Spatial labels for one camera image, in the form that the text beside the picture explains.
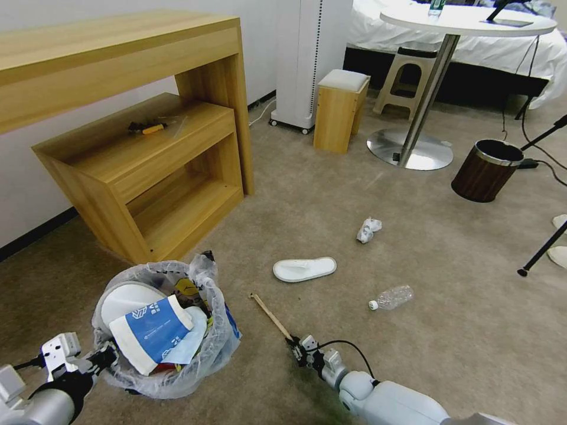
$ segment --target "wooden stick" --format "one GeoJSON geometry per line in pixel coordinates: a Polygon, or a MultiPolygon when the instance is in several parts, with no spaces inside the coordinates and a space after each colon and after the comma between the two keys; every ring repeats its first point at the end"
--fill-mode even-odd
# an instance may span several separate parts
{"type": "Polygon", "coordinates": [[[281,324],[281,322],[278,320],[278,318],[276,316],[273,315],[273,313],[268,310],[268,307],[266,307],[266,305],[262,302],[262,300],[260,299],[260,297],[255,294],[255,293],[251,293],[248,298],[254,298],[256,300],[256,302],[258,303],[258,305],[262,308],[262,310],[264,310],[264,312],[268,315],[268,317],[272,320],[273,324],[276,325],[278,327],[278,329],[280,330],[280,332],[282,332],[282,334],[287,338],[287,339],[293,339],[291,337],[291,334],[288,332],[288,330],[286,328],[284,328],[284,326],[281,324]]]}

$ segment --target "plastic water bottle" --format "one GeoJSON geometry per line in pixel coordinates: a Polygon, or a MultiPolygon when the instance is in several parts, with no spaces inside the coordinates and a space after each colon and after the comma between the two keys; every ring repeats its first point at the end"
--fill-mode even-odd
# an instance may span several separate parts
{"type": "Polygon", "coordinates": [[[376,300],[369,301],[368,307],[370,310],[393,310],[411,299],[413,299],[413,289],[410,286],[396,286],[382,292],[376,300]]]}
{"type": "Polygon", "coordinates": [[[445,0],[431,0],[431,6],[429,6],[429,16],[434,18],[439,18],[441,12],[443,11],[443,6],[445,6],[445,0]]]}

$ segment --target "brown trash can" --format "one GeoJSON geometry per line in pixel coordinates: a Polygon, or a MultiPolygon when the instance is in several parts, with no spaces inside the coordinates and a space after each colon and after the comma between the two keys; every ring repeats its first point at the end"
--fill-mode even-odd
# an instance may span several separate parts
{"type": "Polygon", "coordinates": [[[522,163],[523,152],[503,140],[483,139],[474,144],[451,187],[469,201],[492,202],[522,163]]]}

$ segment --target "white cushion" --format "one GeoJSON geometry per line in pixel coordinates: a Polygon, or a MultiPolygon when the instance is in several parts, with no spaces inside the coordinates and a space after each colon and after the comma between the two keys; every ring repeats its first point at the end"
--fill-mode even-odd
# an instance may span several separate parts
{"type": "Polygon", "coordinates": [[[367,78],[364,74],[352,71],[333,70],[319,82],[319,85],[332,89],[359,91],[367,78]]]}

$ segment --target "black bed frame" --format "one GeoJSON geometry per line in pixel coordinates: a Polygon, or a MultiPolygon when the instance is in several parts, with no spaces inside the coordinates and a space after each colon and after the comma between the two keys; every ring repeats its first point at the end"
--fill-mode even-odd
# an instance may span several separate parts
{"type": "MultiPolygon", "coordinates": [[[[381,89],[393,60],[393,53],[347,47],[343,69],[370,75],[370,87],[381,89]]],[[[401,81],[416,84],[419,72],[417,67],[407,66],[401,81]]],[[[547,80],[540,78],[453,62],[449,65],[436,99],[452,104],[501,106],[509,95],[520,94],[528,98],[516,115],[516,119],[520,119],[523,109],[531,99],[541,94],[547,83],[547,80]]]]}

